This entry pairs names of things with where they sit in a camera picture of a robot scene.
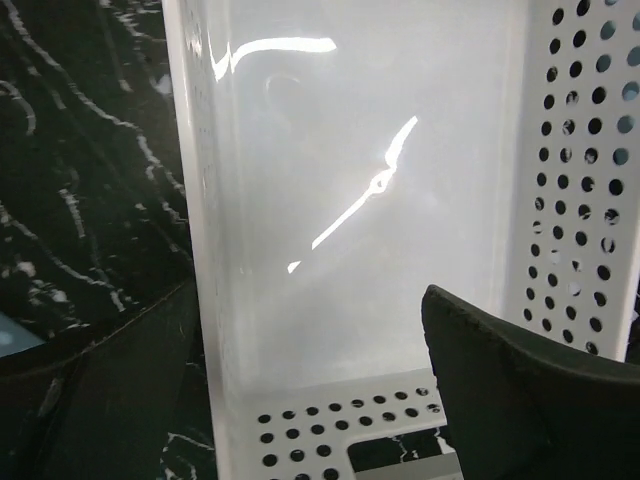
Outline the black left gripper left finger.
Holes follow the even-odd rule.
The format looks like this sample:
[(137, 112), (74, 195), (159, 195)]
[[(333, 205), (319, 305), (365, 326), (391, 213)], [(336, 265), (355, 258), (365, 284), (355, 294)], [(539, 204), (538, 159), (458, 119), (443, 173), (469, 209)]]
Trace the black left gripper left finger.
[(204, 479), (215, 446), (196, 283), (1, 358), (5, 479)]

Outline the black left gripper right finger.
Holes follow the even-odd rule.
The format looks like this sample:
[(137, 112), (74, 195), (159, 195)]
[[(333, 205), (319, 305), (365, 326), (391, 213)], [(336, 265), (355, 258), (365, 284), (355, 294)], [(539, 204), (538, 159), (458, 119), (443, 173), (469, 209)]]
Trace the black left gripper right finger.
[(561, 345), (436, 285), (421, 315), (464, 478), (638, 478), (638, 366)]

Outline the large blue perforated basket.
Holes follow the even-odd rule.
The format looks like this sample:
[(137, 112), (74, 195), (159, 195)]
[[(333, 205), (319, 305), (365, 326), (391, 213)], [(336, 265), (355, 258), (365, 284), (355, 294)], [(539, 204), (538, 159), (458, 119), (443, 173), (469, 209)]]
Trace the large blue perforated basket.
[(627, 8), (622, 1), (605, 5), (605, 17), (599, 25), (595, 46), (598, 56), (610, 58), (609, 67), (597, 74), (596, 86), (606, 91), (597, 105), (603, 122), (598, 137), (604, 141), (607, 155), (620, 170), (637, 168), (639, 150), (639, 92), (626, 100), (623, 90), (629, 83), (639, 84), (639, 65), (629, 64), (629, 54), (639, 48), (639, 32), (633, 28), (638, 7)]

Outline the white perforated plastic basket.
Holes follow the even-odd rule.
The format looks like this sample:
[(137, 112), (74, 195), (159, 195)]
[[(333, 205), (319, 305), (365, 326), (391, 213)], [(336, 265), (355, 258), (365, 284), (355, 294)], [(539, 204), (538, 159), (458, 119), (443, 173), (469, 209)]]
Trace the white perforated plastic basket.
[(351, 479), (446, 417), (429, 285), (623, 361), (637, 168), (598, 135), (619, 1), (167, 1), (216, 464)]

